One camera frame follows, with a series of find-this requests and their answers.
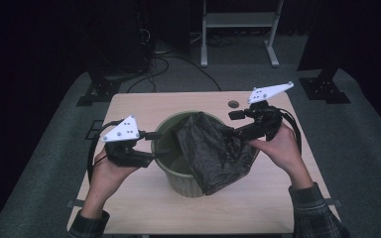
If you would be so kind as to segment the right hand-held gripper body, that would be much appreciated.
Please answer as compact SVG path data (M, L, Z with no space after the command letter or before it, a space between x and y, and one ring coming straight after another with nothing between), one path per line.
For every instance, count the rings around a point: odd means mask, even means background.
M289 81L278 85L253 88L247 100L249 108L244 110L244 115L254 120L244 129L247 140L262 137L266 137L268 140L274 138L282 123L282 112L279 108L270 105L267 100L293 86L294 84Z

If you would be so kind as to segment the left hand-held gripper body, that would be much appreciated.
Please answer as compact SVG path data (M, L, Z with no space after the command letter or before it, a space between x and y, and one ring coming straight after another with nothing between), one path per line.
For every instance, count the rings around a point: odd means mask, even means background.
M101 139L107 159L118 167L146 168L154 160L151 153L134 149L139 140L152 140L149 133L138 129L134 115L115 121L115 127Z

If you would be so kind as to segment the black trash bag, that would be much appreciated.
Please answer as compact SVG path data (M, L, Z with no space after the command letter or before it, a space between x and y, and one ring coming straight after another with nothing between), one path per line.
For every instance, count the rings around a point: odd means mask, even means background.
M230 127L192 112L174 129L175 139L202 193L212 195L247 176L258 150L228 134Z

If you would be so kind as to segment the green trash can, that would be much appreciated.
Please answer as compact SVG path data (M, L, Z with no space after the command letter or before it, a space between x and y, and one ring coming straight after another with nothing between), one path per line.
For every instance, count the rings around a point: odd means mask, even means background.
M163 133L163 136L152 143L151 149L156 152L160 150L170 150L171 153L165 157L156 160L156 164L162 169L173 190L185 197L201 197L202 193L191 170L182 154L179 143L175 139L174 129L178 126L181 119L190 115L192 112L185 111L174 114L165 119L157 128L157 131Z

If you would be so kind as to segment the person's right hand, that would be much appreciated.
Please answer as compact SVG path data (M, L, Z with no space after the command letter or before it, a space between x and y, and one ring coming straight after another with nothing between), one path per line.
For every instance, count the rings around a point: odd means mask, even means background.
M291 179L302 179L309 175L296 142L295 132L286 124L281 125L271 141L252 140L249 145L266 154Z

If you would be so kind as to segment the person's left hand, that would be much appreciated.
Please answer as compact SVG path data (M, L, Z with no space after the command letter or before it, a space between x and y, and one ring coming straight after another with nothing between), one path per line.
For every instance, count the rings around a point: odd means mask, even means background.
M92 200L107 200L125 179L137 171L134 167L118 167L107 159L105 150L94 158L90 189L87 197Z

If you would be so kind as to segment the black stand base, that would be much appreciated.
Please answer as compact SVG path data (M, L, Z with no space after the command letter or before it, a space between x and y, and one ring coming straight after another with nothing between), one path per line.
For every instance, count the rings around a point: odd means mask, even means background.
M121 82L110 80L98 71L89 71L91 84L84 95L80 96L77 106L91 106L94 102L109 102L118 93Z
M302 77L300 83L309 100L323 100L327 104L349 104L346 94L333 82L337 67L323 68L316 77Z

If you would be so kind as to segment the white metal stand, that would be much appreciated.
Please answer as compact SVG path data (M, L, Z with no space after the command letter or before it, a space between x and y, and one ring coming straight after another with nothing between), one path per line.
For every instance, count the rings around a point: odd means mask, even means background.
M220 28L269 28L269 39L264 42L272 67L278 67L279 61L273 48L276 32L285 0L278 0L274 12L254 13L211 13L207 11L207 2L202 0L200 65L208 66L207 30Z

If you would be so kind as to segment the black floor frame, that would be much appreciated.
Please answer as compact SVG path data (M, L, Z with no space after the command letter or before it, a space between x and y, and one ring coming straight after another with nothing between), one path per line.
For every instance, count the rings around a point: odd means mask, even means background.
M85 135L85 140L92 140L94 135L101 129L102 126L102 120L93 120Z

